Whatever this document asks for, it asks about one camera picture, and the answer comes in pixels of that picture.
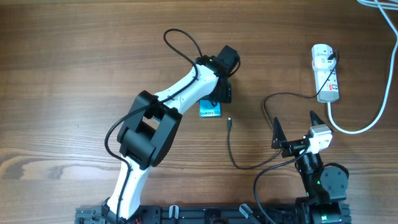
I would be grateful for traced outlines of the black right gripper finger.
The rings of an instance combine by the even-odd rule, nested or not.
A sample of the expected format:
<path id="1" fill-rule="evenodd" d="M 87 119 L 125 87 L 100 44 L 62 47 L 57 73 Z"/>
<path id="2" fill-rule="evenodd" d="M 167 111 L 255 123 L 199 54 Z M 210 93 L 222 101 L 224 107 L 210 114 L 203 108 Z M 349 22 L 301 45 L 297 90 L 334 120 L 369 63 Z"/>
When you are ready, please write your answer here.
<path id="1" fill-rule="evenodd" d="M 273 130 L 271 148 L 273 149 L 286 148 L 287 138 L 283 132 L 282 126 L 280 125 L 280 122 L 277 117 L 274 118 L 273 128 L 274 130 Z"/>
<path id="2" fill-rule="evenodd" d="M 314 111 L 310 111 L 310 119 L 312 122 L 312 126 L 323 125 L 325 122 L 320 119 L 320 117 Z"/>

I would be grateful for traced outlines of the blue Galaxy smartphone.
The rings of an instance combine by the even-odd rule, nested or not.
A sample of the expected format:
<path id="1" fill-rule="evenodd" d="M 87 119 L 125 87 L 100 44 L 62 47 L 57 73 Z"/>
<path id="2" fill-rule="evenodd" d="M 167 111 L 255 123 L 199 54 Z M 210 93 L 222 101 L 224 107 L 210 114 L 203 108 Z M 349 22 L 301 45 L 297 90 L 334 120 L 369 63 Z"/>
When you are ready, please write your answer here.
<path id="1" fill-rule="evenodd" d="M 200 100 L 199 105 L 201 118 L 221 117 L 221 103 Z"/>

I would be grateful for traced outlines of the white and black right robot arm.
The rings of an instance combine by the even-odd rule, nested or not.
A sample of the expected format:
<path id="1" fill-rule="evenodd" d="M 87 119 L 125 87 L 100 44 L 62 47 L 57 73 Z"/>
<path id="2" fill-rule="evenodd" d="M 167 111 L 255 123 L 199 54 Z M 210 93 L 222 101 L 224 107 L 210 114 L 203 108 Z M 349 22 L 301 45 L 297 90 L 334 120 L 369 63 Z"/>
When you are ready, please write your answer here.
<path id="1" fill-rule="evenodd" d="M 312 126 L 302 139 L 288 141 L 277 118 L 273 122 L 273 149 L 281 149 L 283 157 L 293 156 L 307 193 L 297 198 L 295 213 L 299 223 L 351 223 L 347 198 L 349 171 L 331 162 L 323 163 L 320 151 L 329 147 L 333 130 L 314 111 L 310 112 Z"/>

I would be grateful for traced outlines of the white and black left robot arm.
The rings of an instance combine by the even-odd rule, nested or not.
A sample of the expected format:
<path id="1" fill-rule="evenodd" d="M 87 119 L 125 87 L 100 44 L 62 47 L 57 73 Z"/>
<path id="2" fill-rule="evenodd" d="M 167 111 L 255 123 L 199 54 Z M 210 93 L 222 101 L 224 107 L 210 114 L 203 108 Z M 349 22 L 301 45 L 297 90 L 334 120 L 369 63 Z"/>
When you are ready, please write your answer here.
<path id="1" fill-rule="evenodd" d="M 131 220 L 140 206 L 149 172 L 170 150 L 184 112 L 200 100 L 231 102 L 228 78 L 239 65 L 238 52 L 226 45 L 217 56 L 198 57 L 191 71 L 168 89 L 137 95 L 129 113 L 117 121 L 121 127 L 117 159 L 122 166 L 114 193 L 101 208 L 107 222 Z"/>

